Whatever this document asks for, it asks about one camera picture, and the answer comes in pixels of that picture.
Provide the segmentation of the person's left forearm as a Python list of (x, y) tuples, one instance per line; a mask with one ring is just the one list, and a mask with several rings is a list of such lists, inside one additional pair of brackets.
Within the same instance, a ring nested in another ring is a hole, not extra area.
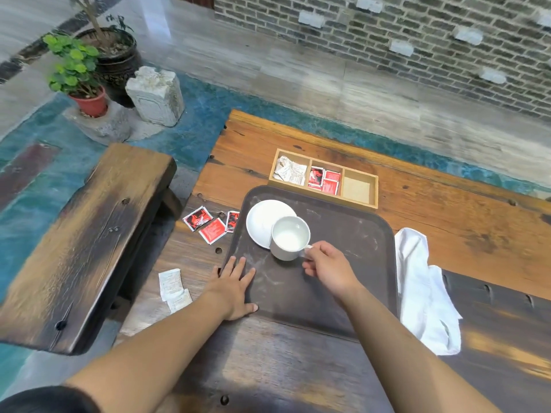
[(101, 413), (153, 413), (227, 313), (219, 293), (204, 292), (89, 363), (65, 385), (90, 396)]

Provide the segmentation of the person's right forearm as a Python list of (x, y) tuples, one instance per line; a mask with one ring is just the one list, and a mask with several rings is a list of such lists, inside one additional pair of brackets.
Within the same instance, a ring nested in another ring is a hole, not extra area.
[(361, 284), (338, 299), (395, 413), (502, 413)]

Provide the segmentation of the flat grey stone base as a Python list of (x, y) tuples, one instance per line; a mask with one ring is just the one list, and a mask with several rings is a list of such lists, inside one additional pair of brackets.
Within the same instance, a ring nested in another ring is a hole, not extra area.
[(107, 112), (101, 117), (89, 117), (76, 106), (68, 107), (62, 115), (88, 138), (108, 146), (112, 143), (123, 143), (130, 138), (130, 111), (131, 109), (109, 100)]

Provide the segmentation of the person's black sleeve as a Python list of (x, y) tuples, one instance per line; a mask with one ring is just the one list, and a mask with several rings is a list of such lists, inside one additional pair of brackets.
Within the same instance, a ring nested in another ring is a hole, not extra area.
[(63, 385), (21, 391), (0, 402), (0, 413), (102, 413), (85, 392)]

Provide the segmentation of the wooden compartment box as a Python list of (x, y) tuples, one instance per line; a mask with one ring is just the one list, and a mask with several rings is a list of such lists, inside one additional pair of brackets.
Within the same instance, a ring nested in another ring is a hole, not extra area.
[[(308, 164), (306, 182), (304, 186), (298, 186), (273, 178), (273, 172), (277, 159), (282, 155), (287, 156), (293, 162), (302, 165)], [(341, 173), (338, 195), (325, 194), (322, 193), (321, 190), (309, 188), (307, 186), (311, 166), (318, 166), (324, 168), (325, 170), (328, 169)], [(268, 177), (268, 184), (306, 196), (312, 196), (314, 198), (348, 205), (349, 207), (354, 207), (361, 210), (376, 210), (379, 207), (378, 176), (283, 149), (277, 149), (274, 155), (271, 172)]]

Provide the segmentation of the dark brown serving tray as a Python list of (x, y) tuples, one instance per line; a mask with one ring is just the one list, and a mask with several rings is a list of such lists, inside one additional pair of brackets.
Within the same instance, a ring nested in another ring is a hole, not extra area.
[(246, 291), (246, 302), (258, 304), (255, 315), (272, 321), (357, 341), (345, 311), (317, 279), (304, 274), (302, 259), (282, 262), (257, 245), (245, 227), (246, 216), (261, 201), (275, 199), (289, 205), (311, 230), (311, 241), (325, 240), (341, 250), (356, 277), (387, 309), (398, 317), (395, 238), (379, 215), (272, 186), (259, 186), (246, 194), (242, 218), (226, 251), (246, 258), (256, 275)]

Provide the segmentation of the dark wooden bench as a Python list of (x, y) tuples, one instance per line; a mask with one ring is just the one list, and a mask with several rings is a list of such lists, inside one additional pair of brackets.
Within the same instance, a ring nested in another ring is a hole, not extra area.
[(109, 145), (25, 260), (0, 304), (0, 343), (86, 353), (160, 209), (179, 217), (175, 159)]

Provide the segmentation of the red flower pot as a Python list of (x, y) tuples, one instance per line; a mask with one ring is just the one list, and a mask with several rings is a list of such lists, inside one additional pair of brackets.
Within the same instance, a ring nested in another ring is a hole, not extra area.
[(98, 87), (98, 93), (94, 97), (79, 98), (72, 95), (68, 95), (68, 97), (75, 101), (83, 114), (91, 118), (102, 117), (106, 115), (108, 111), (106, 91), (101, 85)]

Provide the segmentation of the white ceramic cup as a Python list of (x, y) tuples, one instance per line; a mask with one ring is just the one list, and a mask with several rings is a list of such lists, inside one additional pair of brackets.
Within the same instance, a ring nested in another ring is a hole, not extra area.
[(284, 216), (272, 226), (270, 251), (276, 259), (291, 262), (298, 257), (306, 257), (310, 245), (311, 232), (307, 223), (298, 216)]

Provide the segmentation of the white cloth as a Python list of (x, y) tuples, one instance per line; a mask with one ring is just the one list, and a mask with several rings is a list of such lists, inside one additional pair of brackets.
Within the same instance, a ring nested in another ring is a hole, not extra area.
[(426, 235), (400, 229), (395, 249), (400, 322), (437, 356), (459, 354), (462, 316), (446, 290), (441, 268), (428, 264)]

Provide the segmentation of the white ceramic saucer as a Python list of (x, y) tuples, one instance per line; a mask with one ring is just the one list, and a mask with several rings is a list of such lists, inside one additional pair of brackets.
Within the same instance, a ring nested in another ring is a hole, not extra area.
[(296, 216), (295, 211), (288, 204), (274, 199), (260, 201), (247, 214), (247, 233), (253, 242), (268, 250), (273, 225), (285, 216)]

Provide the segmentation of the flat white packet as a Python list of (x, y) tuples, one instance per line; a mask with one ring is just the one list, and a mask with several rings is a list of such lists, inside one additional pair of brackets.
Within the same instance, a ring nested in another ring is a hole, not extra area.
[(171, 269), (158, 273), (160, 296), (163, 302), (175, 299), (184, 292), (181, 270)]
[(166, 300), (170, 313), (174, 314), (193, 302), (189, 289), (184, 289), (177, 296), (171, 296)]

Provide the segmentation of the crumpled white packet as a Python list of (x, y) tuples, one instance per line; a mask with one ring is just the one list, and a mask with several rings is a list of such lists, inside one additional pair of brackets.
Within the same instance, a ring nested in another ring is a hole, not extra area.
[(285, 181), (298, 186), (304, 186), (306, 182), (307, 165), (302, 165), (293, 161), (289, 162), (285, 175)]
[(273, 178), (284, 182), (290, 182), (294, 174), (294, 162), (282, 155), (277, 159)]

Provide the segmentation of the carved grey stone block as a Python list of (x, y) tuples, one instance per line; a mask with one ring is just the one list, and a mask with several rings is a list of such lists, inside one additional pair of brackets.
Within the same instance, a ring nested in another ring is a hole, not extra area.
[(125, 90), (142, 120), (150, 123), (175, 126), (185, 109), (180, 81), (170, 70), (142, 66)]

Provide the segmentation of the small potted tree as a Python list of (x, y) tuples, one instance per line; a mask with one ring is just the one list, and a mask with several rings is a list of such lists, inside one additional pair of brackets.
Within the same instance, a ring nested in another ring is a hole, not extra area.
[(91, 35), (78, 38), (93, 45), (101, 55), (113, 57), (127, 53), (135, 47), (135, 38), (128, 33), (128, 31), (133, 32), (133, 28), (126, 24), (124, 16), (114, 16), (110, 13), (105, 17), (109, 26), (100, 26), (98, 7), (102, 4), (101, 0), (69, 0), (69, 2), (73, 7), (77, 7), (85, 13), (92, 25)]

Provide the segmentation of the person's right hand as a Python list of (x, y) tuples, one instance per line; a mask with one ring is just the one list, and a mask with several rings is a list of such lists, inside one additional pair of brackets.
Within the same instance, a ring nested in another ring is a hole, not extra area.
[(318, 278), (340, 305), (361, 287), (348, 259), (335, 247), (334, 257), (305, 258), (302, 267), (308, 276)]

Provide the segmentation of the green leafy plant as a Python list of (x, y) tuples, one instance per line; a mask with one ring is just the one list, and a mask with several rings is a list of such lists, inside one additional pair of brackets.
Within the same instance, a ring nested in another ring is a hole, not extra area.
[(95, 46), (65, 34), (46, 34), (42, 40), (59, 59), (48, 78), (50, 90), (79, 99), (100, 95), (100, 83), (95, 77), (100, 52)]

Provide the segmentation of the person's left hand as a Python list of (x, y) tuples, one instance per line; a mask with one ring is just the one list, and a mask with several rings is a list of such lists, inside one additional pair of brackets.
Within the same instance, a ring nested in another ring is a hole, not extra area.
[(256, 274), (256, 269), (251, 268), (240, 278), (240, 281), (232, 278), (232, 271), (240, 258), (231, 256), (228, 262), (221, 268), (220, 278), (211, 282), (211, 276), (207, 282), (200, 299), (208, 302), (210, 310), (218, 313), (223, 320), (237, 320), (236, 308), (245, 301), (245, 293)]

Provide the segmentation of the large black plant pot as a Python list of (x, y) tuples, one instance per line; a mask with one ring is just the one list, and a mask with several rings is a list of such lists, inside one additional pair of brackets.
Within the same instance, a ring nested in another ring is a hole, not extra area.
[(126, 84), (143, 65), (137, 41), (127, 31), (114, 26), (103, 27), (101, 30), (110, 42), (108, 48), (101, 45), (101, 40), (93, 28), (80, 32), (76, 38), (98, 49), (95, 75), (108, 97), (126, 108), (134, 108), (134, 103), (127, 94)]

